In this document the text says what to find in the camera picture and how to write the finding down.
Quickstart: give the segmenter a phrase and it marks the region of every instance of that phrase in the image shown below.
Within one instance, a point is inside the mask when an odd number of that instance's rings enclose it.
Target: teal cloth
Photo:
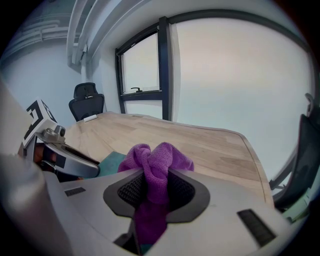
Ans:
[[[112,151],[105,159],[99,163],[100,174],[98,177],[116,174],[120,163],[125,159],[126,155]]]

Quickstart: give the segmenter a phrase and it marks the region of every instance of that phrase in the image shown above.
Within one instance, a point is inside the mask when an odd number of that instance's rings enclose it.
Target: wooden table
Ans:
[[[168,142],[190,157],[194,171],[248,188],[273,206],[264,169],[248,140],[240,133],[186,125],[150,116],[106,112],[67,129],[65,142],[102,161],[112,151],[127,154],[136,144],[151,150]]]

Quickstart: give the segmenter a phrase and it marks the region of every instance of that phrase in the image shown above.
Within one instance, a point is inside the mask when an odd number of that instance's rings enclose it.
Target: office chair backrest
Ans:
[[[75,120],[78,122],[92,115],[103,112],[105,97],[103,94],[95,94],[89,98],[75,98],[69,102],[69,108]]]
[[[295,203],[312,186],[317,175],[320,166],[319,107],[314,106],[313,111],[309,117],[300,116],[298,148],[291,177],[285,188],[273,196],[277,209],[286,209]]]
[[[74,88],[73,98],[83,98],[98,94],[96,90],[96,84],[94,82],[84,82],[78,84]]]

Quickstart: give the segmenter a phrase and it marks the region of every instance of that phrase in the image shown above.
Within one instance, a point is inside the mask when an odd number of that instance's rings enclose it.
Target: gray panel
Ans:
[[[122,180],[137,171],[138,169],[128,170],[103,177],[64,182],[61,185],[63,190],[77,187],[85,189],[82,193],[68,197],[68,200],[96,231],[110,241],[114,241],[121,234],[128,232],[131,218],[115,215],[105,203],[103,194],[110,184]]]
[[[103,234],[95,230],[90,223],[79,214],[73,204],[70,203],[70,199],[73,196],[67,197],[61,187],[61,184],[63,183],[59,183],[57,177],[53,173],[46,171],[43,173],[47,182],[50,199],[54,206],[54,211],[67,233],[74,255],[101,256],[106,253],[109,255],[132,255],[128,251],[113,244],[113,241],[106,239]]]
[[[280,235],[289,223],[273,208],[246,188],[233,182],[212,178],[192,171],[182,174],[196,179],[210,191],[209,207],[193,222],[168,224],[166,231],[150,249],[151,255],[247,255],[260,247],[237,212],[253,211],[267,227]]]

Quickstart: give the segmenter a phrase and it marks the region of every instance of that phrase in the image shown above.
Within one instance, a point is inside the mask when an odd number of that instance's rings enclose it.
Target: light wood tabletop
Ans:
[[[143,115],[105,112],[66,131],[65,142],[102,161],[112,151],[127,154],[136,144],[151,150],[162,142],[174,145],[194,162],[194,171],[235,182],[273,207],[265,171],[248,140],[240,133],[186,125]]]

